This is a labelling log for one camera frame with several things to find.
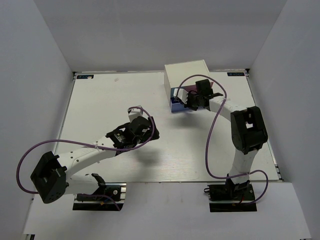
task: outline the white wall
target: white wall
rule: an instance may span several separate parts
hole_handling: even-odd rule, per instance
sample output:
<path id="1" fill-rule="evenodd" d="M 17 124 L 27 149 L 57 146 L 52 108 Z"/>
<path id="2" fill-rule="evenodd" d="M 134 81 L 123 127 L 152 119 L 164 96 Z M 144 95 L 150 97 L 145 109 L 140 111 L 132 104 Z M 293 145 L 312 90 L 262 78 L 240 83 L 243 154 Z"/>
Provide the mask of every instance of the white wall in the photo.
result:
<path id="1" fill-rule="evenodd" d="M 32 145 L 56 138 L 72 87 L 72 72 L 32 0 L 0 1 L 0 233 L 20 239 L 32 195 L 16 183 L 16 167 Z M 51 146 L 39 147 L 22 165 L 30 180 Z"/>
<path id="2" fill-rule="evenodd" d="M 320 1 L 288 0 L 250 71 L 275 158 L 320 240 Z"/>
<path id="3" fill-rule="evenodd" d="M 75 72 L 250 68 L 286 0 L 35 0 Z"/>

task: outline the sticker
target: sticker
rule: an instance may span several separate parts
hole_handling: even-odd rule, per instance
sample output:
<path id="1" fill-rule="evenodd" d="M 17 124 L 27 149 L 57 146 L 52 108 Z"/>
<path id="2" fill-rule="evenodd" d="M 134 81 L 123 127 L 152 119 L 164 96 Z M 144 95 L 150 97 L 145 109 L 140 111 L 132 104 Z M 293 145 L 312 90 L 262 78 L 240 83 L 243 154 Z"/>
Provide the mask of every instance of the sticker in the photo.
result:
<path id="1" fill-rule="evenodd" d="M 241 77 L 241 76 L 245 76 L 244 72 L 227 72 L 226 74 L 228 74 L 229 77 Z"/>
<path id="2" fill-rule="evenodd" d="M 94 75 L 78 75 L 76 79 L 93 79 Z"/>

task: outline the black bracket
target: black bracket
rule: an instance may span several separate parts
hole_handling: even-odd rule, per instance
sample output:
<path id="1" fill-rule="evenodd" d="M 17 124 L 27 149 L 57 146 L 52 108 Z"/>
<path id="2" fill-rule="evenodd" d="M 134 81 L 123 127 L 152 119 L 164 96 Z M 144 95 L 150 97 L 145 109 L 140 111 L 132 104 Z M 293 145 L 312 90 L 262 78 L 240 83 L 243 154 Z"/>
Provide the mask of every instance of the black bracket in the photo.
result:
<path id="1" fill-rule="evenodd" d="M 98 183 L 97 184 L 98 189 L 94 193 L 92 193 L 92 195 L 107 195 L 108 197 L 111 197 L 115 202 L 120 201 L 121 199 L 120 185 L 107 184 L 105 180 L 101 176 L 99 176 L 97 173 L 92 173 L 91 175 L 97 180 L 97 183 Z M 82 202 L 95 202 L 98 200 L 104 201 L 107 198 L 77 195 L 76 199 Z"/>
<path id="2" fill-rule="evenodd" d="M 67 168 L 57 160 L 59 155 L 52 151 L 46 152 L 40 158 L 30 178 L 38 191 L 43 203 L 50 204 L 59 199 L 65 192 Z"/>
<path id="3" fill-rule="evenodd" d="M 154 127 L 155 129 L 151 140 L 157 140 L 160 137 L 156 125 L 154 125 Z M 137 144 L 144 143 L 151 134 L 152 123 L 150 118 L 148 117 L 148 119 L 146 119 L 143 116 L 138 116 L 133 119 L 132 122 L 120 125 L 115 130 L 108 132 L 105 137 L 113 141 L 115 148 L 128 149 L 135 147 Z"/>
<path id="4" fill-rule="evenodd" d="M 230 195 L 225 184 L 211 184 L 205 188 L 204 193 L 209 194 L 209 207 L 211 213 L 221 212 L 256 212 L 254 189 L 251 184 L 238 195 Z"/>
<path id="5" fill-rule="evenodd" d="M 195 82 L 196 91 L 189 91 L 186 104 L 183 104 L 185 108 L 189 108 L 196 111 L 199 107 L 209 110 L 209 100 L 218 96 L 223 96 L 221 93 L 214 93 L 211 88 L 211 84 L 208 79 Z"/>
<path id="6" fill-rule="evenodd" d="M 232 112 L 230 122 L 232 142 L 243 154 L 259 150 L 267 142 L 268 133 L 259 107 Z"/>

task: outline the white tabletop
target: white tabletop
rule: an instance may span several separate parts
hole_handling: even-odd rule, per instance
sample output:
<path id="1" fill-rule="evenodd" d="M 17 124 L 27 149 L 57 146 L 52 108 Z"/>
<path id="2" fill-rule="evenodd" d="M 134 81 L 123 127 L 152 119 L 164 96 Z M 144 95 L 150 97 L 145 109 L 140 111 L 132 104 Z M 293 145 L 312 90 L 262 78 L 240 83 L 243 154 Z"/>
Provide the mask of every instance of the white tabletop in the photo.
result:
<path id="1" fill-rule="evenodd" d="M 210 76 L 226 89 L 228 97 L 245 107 L 254 105 L 247 79 L 212 72 Z M 214 92 L 222 92 L 214 84 Z M 171 113 L 163 72 L 94 74 L 93 79 L 75 80 L 61 139 L 92 143 L 128 122 L 127 109 L 141 105 L 153 117 L 160 139 L 144 147 L 109 158 L 82 170 L 98 173 L 106 182 L 209 182 L 205 168 L 205 144 L 215 113 L 207 110 Z M 79 148 L 61 143 L 57 153 Z M 235 147 L 230 123 L 219 117 L 209 147 L 209 167 L 217 176 L 231 169 Z M 262 169 L 278 180 L 267 144 L 257 154 L 252 170 Z M 251 180 L 265 180 L 262 174 Z"/>
<path id="2" fill-rule="evenodd" d="M 265 187 L 254 182 L 256 196 Z M 310 233 L 291 183 L 269 184 L 257 212 L 210 212 L 206 183 L 128 183 L 118 211 L 72 210 L 74 196 L 37 195 L 25 234 L 35 240 L 299 240 Z"/>

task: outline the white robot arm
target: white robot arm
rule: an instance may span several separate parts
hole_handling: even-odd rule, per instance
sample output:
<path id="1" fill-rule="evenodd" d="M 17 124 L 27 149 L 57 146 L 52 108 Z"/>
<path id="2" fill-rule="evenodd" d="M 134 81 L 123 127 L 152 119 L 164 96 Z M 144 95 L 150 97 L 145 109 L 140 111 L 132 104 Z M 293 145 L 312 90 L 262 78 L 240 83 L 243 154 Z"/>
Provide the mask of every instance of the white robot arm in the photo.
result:
<path id="1" fill-rule="evenodd" d="M 149 138 L 158 139 L 159 132 L 155 124 L 154 131 L 152 130 L 153 118 L 146 119 L 142 114 L 140 110 L 129 110 L 130 122 L 118 126 L 95 141 L 95 148 L 84 146 L 59 155 L 54 155 L 51 151 L 43 154 L 31 174 L 31 180 L 42 201 L 49 204 L 65 194 L 105 195 L 106 184 L 102 177 L 95 173 L 76 173 L 94 163 L 133 150 L 136 145 Z"/>
<path id="2" fill-rule="evenodd" d="M 217 112 L 224 101 L 221 93 L 213 93 L 208 79 L 196 82 L 197 91 L 187 92 L 183 88 L 174 90 L 174 96 L 185 108 L 196 111 L 199 107 L 211 112 Z M 257 106 L 243 107 L 226 100 L 220 115 L 231 122 L 231 137 L 235 146 L 235 155 L 232 167 L 226 180 L 227 191 L 231 197 L 242 195 L 249 186 L 249 172 L 252 163 L 263 143 L 268 140 L 268 134 Z"/>

